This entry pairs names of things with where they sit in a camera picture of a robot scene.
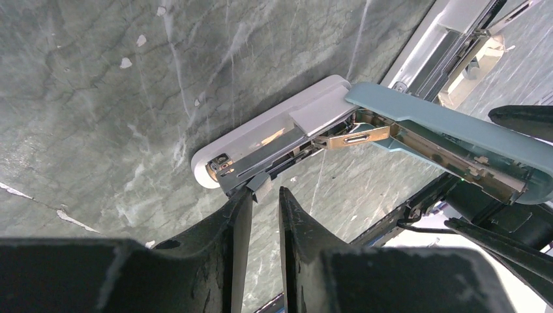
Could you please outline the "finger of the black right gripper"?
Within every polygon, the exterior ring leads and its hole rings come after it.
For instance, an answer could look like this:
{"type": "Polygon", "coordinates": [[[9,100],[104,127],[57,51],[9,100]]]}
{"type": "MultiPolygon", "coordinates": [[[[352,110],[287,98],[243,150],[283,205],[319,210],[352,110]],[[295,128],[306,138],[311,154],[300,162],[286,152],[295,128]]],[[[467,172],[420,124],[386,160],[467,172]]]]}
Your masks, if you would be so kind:
{"type": "Polygon", "coordinates": [[[445,226],[480,246],[546,303],[552,302],[552,256],[457,218],[446,220],[445,226]]]}
{"type": "Polygon", "coordinates": [[[552,106],[500,106],[488,117],[499,126],[552,143],[552,106]]]}

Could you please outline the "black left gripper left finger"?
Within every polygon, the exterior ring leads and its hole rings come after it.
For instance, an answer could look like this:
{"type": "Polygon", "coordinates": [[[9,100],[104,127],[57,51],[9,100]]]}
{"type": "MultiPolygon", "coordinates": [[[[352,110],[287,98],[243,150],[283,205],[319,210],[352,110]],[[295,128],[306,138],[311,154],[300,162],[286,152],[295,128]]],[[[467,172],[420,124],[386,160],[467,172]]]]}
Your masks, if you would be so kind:
{"type": "Polygon", "coordinates": [[[243,188],[189,229],[132,239],[3,238],[2,312],[240,312],[252,218],[243,188]]]}

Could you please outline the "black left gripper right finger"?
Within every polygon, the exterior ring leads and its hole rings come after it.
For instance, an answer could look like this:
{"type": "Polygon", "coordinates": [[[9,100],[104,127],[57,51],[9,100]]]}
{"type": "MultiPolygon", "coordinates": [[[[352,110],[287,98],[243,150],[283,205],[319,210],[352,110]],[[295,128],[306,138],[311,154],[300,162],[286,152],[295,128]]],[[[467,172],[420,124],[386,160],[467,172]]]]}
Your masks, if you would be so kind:
{"type": "Polygon", "coordinates": [[[279,190],[287,312],[512,312],[491,264],[467,248],[345,243],[279,190]]]}

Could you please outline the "small metal staple strip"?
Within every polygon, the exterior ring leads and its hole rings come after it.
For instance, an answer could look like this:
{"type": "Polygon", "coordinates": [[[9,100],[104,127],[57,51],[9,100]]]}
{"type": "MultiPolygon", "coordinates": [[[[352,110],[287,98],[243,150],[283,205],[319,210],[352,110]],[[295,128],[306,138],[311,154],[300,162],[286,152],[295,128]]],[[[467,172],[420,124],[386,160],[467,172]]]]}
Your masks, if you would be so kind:
{"type": "Polygon", "coordinates": [[[246,187],[252,193],[252,199],[259,203],[272,189],[271,176],[266,172],[261,172],[255,175],[247,184],[246,187]]]}

